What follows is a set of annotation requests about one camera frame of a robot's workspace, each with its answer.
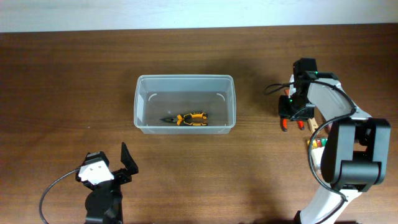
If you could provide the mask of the red handled side cutters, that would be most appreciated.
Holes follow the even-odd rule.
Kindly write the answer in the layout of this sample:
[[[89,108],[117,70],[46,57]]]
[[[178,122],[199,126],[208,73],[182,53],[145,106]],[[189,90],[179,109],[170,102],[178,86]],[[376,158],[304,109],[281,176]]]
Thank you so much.
[[[286,95],[289,95],[289,90],[284,90],[284,92],[285,92]],[[300,130],[304,130],[305,129],[303,121],[297,121],[297,124],[298,124],[298,128]],[[281,125],[281,128],[282,128],[283,132],[287,132],[287,120],[282,118],[280,120],[280,125]]]

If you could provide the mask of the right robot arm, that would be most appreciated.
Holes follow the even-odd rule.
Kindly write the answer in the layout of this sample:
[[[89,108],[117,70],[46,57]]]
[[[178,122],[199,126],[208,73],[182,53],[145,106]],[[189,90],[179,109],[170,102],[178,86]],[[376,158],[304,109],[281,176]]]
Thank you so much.
[[[279,98],[282,119],[307,121],[319,110],[325,122],[313,132],[311,141],[330,127],[320,161],[312,157],[313,146],[308,145],[308,164],[320,187],[312,201],[296,213],[294,222],[334,223],[350,202],[384,181],[391,125],[361,110],[338,77],[319,72],[313,58],[294,62],[290,81],[283,87],[289,94]]]

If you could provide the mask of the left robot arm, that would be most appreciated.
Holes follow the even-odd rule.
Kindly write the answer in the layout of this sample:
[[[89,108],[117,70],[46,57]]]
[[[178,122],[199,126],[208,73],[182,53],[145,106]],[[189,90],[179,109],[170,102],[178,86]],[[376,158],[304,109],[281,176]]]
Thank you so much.
[[[125,143],[121,144],[123,168],[110,171],[109,160],[103,151],[88,153],[75,176],[91,190],[85,200],[86,223],[121,224],[123,220],[123,194],[121,186],[130,183],[139,172]]]

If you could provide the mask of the orange black long-nose pliers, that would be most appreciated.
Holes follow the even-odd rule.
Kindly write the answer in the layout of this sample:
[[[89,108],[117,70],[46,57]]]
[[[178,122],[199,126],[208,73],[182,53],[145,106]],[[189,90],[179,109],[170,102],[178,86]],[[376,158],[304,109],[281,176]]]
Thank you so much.
[[[162,118],[161,121],[173,123],[177,126],[207,126],[208,114],[206,112],[194,112],[178,114],[170,118]]]

